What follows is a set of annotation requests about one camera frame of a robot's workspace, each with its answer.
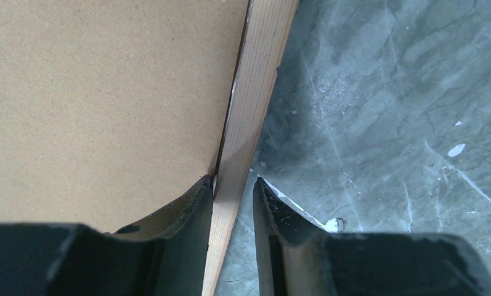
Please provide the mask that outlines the blue photo frame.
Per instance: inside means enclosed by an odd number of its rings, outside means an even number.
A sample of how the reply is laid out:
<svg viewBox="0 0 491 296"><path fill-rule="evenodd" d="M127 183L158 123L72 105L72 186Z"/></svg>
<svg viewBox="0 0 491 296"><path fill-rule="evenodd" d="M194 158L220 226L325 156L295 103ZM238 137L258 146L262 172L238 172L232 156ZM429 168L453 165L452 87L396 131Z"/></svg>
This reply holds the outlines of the blue photo frame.
<svg viewBox="0 0 491 296"><path fill-rule="evenodd" d="M297 1L250 1L215 170L202 295L214 295Z"/></svg>

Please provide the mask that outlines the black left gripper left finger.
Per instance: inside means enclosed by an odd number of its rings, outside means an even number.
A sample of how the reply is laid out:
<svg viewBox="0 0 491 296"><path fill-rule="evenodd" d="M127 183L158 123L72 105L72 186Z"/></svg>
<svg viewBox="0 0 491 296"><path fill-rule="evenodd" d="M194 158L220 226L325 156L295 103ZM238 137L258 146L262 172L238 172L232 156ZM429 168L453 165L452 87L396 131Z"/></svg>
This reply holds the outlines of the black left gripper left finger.
<svg viewBox="0 0 491 296"><path fill-rule="evenodd" d="M213 179L116 232L0 223L0 295L200 295Z"/></svg>

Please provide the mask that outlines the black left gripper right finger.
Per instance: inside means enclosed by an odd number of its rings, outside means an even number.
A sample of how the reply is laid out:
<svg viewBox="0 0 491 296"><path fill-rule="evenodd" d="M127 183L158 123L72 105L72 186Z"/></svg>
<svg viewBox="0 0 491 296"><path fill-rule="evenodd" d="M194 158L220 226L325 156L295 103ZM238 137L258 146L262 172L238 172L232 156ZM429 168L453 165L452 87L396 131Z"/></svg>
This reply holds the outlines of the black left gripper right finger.
<svg viewBox="0 0 491 296"><path fill-rule="evenodd" d="M253 189L261 295L491 295L491 276L462 238L436 233L329 233Z"/></svg>

